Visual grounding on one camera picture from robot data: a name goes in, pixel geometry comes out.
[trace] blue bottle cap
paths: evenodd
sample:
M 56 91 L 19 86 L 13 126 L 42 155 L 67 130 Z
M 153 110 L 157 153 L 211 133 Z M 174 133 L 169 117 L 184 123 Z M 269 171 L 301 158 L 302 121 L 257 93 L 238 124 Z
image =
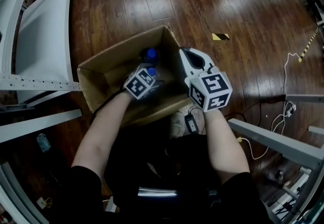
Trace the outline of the blue bottle cap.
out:
M 155 58 L 157 56 L 156 50 L 153 48 L 150 48 L 149 50 L 147 50 L 147 56 L 149 58 Z
M 154 67 L 150 67 L 147 69 L 147 72 L 150 76 L 154 76 L 156 74 L 156 70 Z

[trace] black sleeve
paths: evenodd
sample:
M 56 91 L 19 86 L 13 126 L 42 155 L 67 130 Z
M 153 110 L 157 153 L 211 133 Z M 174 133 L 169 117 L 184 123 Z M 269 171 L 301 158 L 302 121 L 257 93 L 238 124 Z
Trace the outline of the black sleeve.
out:
M 72 167 L 53 208 L 51 223 L 102 223 L 104 210 L 99 176 L 88 168 Z
M 272 223 L 250 173 L 240 173 L 225 182 L 220 196 L 224 218 L 228 223 Z

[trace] forearm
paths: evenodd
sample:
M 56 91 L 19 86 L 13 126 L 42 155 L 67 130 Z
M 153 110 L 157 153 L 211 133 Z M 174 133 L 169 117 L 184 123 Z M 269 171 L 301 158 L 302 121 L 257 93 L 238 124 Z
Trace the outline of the forearm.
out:
M 222 183 L 238 173 L 249 172 L 244 151 L 222 113 L 218 109 L 205 113 L 205 122 L 210 161 Z
M 72 166 L 89 168 L 102 177 L 111 147 L 131 100 L 129 94 L 120 93 L 99 111 L 76 152 Z

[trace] cardboard box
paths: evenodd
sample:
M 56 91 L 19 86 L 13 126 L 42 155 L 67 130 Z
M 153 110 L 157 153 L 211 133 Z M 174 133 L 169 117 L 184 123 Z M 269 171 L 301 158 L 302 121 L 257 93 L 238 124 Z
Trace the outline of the cardboard box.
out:
M 145 48 L 158 51 L 156 70 L 165 85 L 156 97 L 145 103 L 133 101 L 122 126 L 151 123 L 190 103 L 181 80 L 180 46 L 174 34 L 167 27 L 160 26 L 120 42 L 79 65 L 80 86 L 92 112 L 119 90 L 125 78 L 142 62 L 141 52 Z

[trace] hazard tape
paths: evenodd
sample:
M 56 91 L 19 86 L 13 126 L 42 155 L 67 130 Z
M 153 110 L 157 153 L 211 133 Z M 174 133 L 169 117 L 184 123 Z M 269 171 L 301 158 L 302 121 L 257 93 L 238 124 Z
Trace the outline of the hazard tape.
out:
M 314 35 L 310 38 L 310 40 L 309 40 L 309 42 L 308 42 L 306 48 L 304 49 L 302 55 L 301 55 L 300 58 L 298 59 L 298 61 L 299 61 L 300 63 L 302 62 L 304 56 L 306 55 L 306 53 L 307 53 L 307 51 L 308 51 L 308 49 L 309 49 L 309 47 L 310 47 L 310 44 L 312 43 L 312 41 L 313 41 L 314 38 L 316 37 L 318 31 L 319 31 L 319 28 L 316 29 Z
M 212 33 L 213 40 L 229 40 L 228 34 L 214 34 Z

